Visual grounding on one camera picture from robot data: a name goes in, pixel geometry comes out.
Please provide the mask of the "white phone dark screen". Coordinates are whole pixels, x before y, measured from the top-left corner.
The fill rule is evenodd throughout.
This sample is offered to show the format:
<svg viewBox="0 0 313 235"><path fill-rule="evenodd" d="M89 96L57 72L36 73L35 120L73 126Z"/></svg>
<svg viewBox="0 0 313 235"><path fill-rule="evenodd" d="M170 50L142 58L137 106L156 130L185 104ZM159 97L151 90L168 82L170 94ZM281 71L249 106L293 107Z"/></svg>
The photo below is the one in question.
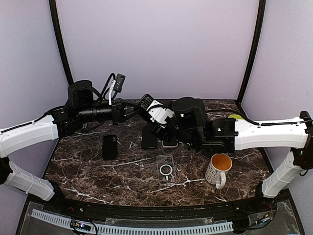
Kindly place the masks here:
<svg viewBox="0 0 313 235"><path fill-rule="evenodd" d="M164 148L176 148L178 146L178 142L176 139L170 141L162 141L162 146Z"/></svg>

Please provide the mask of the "black phone case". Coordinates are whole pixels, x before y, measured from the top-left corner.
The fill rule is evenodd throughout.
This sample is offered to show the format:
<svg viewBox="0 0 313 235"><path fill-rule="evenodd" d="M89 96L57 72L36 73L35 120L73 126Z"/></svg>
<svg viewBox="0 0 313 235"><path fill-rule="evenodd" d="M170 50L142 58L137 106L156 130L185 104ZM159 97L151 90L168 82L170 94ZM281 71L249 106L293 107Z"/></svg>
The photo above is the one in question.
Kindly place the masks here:
<svg viewBox="0 0 313 235"><path fill-rule="evenodd" d="M150 130L149 126L144 126L142 130L142 149L156 149L157 148L157 138L154 136Z"/></svg>

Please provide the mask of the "clear magsafe phone case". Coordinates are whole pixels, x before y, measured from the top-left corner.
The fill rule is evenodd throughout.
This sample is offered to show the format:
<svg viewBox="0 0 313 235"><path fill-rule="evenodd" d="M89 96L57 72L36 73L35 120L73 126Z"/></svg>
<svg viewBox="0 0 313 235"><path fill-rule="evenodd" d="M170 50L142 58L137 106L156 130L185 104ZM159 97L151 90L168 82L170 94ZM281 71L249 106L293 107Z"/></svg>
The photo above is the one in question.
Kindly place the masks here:
<svg viewBox="0 0 313 235"><path fill-rule="evenodd" d="M158 180L161 185L176 183L176 171L173 156L159 155L156 158Z"/></svg>

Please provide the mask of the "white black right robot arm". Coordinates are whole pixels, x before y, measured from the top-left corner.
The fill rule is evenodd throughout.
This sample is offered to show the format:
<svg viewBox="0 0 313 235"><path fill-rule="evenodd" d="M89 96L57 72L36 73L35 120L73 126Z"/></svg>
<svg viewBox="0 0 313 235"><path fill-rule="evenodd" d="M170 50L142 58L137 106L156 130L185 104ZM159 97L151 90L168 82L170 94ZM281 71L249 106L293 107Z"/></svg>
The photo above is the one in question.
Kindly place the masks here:
<svg viewBox="0 0 313 235"><path fill-rule="evenodd" d="M168 105L154 100L145 111L154 124L153 134L160 140L176 138L189 148L210 155L251 148L290 148L280 166L258 186L257 196L249 205L253 212L261 212L269 198L276 197L297 175L313 167L313 121L306 111L287 120L208 120L204 102L192 97Z"/></svg>

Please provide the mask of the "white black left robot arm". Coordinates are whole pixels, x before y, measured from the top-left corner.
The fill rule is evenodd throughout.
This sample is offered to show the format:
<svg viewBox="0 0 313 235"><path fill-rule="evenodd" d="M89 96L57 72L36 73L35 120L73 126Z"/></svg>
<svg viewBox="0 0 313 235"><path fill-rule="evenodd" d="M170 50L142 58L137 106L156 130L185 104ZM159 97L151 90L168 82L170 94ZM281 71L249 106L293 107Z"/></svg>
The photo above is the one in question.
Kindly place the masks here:
<svg viewBox="0 0 313 235"><path fill-rule="evenodd" d="M9 155L26 147L62 139L74 134L89 122L112 121L114 125L136 115L134 103L122 99L105 100L92 82L82 80L68 87L64 106L53 108L40 118L0 131L0 183L15 187L44 201L58 213L66 213L69 203L51 181L39 178L17 166Z"/></svg>

